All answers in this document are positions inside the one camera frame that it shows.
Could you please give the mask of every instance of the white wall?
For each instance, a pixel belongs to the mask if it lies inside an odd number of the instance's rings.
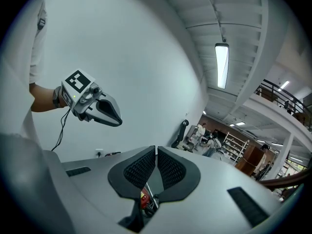
[[[183,119],[197,124],[207,103],[202,67],[182,22],[164,0],[46,0],[46,74],[55,88],[81,68],[121,109],[109,127],[69,115],[61,161],[93,158],[141,146],[167,145]],[[54,147],[67,109],[33,113],[40,143]]]

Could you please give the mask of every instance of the black cable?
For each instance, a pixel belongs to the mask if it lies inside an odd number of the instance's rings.
[[[56,148],[60,145],[60,143],[61,143],[61,141],[62,141],[62,139],[63,139],[63,129],[64,129],[64,126],[65,126],[67,117],[68,117],[68,115],[69,115],[69,112],[70,112],[70,109],[68,109],[68,111],[66,112],[66,114],[64,114],[63,117],[60,119],[60,123],[61,123],[61,125],[62,125],[62,130],[60,131],[60,134],[59,134],[59,137],[58,137],[58,141],[57,141],[55,147],[51,150],[52,152],[53,152],[54,149],[56,149]]]

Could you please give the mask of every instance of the wristwatch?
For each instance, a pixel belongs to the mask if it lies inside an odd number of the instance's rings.
[[[53,91],[53,104],[55,105],[55,108],[62,107],[59,103],[59,90],[60,86]]]

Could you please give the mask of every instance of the red object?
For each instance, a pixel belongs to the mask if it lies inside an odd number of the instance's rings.
[[[143,188],[143,190],[141,192],[141,209],[144,209],[147,206],[150,199],[151,199],[151,197],[148,194],[147,190],[145,188]]]

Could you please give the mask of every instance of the brown wall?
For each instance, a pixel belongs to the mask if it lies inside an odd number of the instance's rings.
[[[217,129],[218,131],[223,132],[224,134],[227,134],[227,132],[230,132],[231,135],[235,136],[236,138],[239,138],[240,140],[246,142],[249,140],[250,144],[260,148],[262,145],[260,145],[258,142],[254,141],[253,139],[248,138],[247,136],[243,135],[239,131],[235,130],[233,127],[224,125],[214,119],[211,119],[206,116],[202,116],[199,120],[199,124],[203,125],[203,123],[206,123],[204,126],[209,131],[214,131]]]

